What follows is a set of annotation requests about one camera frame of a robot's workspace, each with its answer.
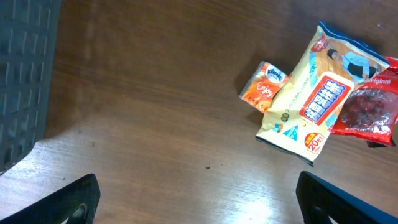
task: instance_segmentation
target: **red label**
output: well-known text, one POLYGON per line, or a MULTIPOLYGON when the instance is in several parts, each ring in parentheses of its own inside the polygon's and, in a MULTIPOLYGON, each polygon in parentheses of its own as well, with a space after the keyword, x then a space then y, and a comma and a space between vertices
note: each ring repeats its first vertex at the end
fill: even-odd
POLYGON ((360 90, 378 89, 398 94, 398 75, 396 72, 385 70, 375 77, 366 80, 360 90))
POLYGON ((326 138, 319 133, 310 133, 305 137, 304 143, 308 151, 318 154, 325 144, 325 140, 326 138))
POLYGON ((311 51, 320 52, 320 51, 322 51, 322 50, 325 49, 325 48, 326 48, 326 40, 325 40, 325 36, 322 35, 322 36, 321 36, 321 39, 319 39, 319 40, 312 46, 311 51))
POLYGON ((300 115, 319 126, 346 98, 350 90, 348 85, 325 75, 305 102, 300 115))

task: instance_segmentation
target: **product logo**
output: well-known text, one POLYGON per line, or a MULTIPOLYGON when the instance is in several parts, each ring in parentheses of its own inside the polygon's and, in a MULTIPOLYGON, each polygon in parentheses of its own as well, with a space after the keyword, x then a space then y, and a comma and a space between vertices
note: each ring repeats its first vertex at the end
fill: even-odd
POLYGON ((311 51, 320 52, 326 48, 325 36, 322 35, 321 38, 312 46, 311 51))
POLYGON ((350 89, 349 86, 324 76, 300 110, 300 115, 316 125, 322 124, 343 101, 350 89))
POLYGON ((310 133, 304 139, 304 144, 307 150, 318 154, 321 151, 322 146, 325 144, 326 138, 319 133, 310 133))
POLYGON ((271 97, 274 94, 268 86, 263 86, 261 82, 257 84, 257 90, 260 90, 261 94, 266 97, 271 97))
POLYGON ((380 78, 371 78, 369 80, 366 80, 366 82, 375 83, 376 85, 378 85, 378 84, 390 85, 391 84, 391 80, 384 80, 384 79, 380 79, 380 78))
POLYGON ((267 71, 267 78, 272 83, 280 84, 285 79, 285 77, 286 77, 286 75, 283 74, 277 68, 270 68, 267 71))
POLYGON ((298 131, 299 131, 299 126, 296 125, 293 128, 290 128, 289 130, 285 131, 284 135, 293 139, 294 141, 297 141, 297 132, 298 131))

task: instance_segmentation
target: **wooden table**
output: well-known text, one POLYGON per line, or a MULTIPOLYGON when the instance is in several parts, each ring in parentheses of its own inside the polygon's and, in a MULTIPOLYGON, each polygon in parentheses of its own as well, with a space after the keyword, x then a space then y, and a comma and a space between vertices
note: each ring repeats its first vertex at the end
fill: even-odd
POLYGON ((238 97, 261 60, 292 71, 320 19, 398 57, 397 11, 393 0, 64 0, 47 138, 0 177, 0 218, 95 173, 95 223, 302 223, 303 170, 398 216, 398 149, 332 136, 312 168, 257 142, 262 114, 238 97))

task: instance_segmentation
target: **cartoon character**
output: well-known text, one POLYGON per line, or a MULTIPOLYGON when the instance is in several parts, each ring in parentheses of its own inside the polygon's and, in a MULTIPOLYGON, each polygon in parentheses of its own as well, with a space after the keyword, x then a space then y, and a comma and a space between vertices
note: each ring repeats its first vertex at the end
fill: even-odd
POLYGON ((370 66, 369 59, 352 52, 340 55, 337 50, 329 49, 327 54, 331 59, 341 62, 343 69, 351 75, 356 83, 363 83, 380 72, 378 64, 374 67, 370 66))
POLYGON ((275 127, 272 130, 276 131, 276 133, 279 133, 282 131, 283 128, 284 128, 283 124, 275 124, 275 127))

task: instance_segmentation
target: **cream-colored snack bag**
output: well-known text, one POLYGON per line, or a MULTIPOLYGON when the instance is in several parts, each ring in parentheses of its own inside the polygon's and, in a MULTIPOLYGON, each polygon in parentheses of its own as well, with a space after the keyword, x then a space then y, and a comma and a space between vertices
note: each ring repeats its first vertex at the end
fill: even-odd
POLYGON ((301 61, 264 115, 256 138, 312 165, 349 94, 388 66, 365 43, 320 21, 301 61))

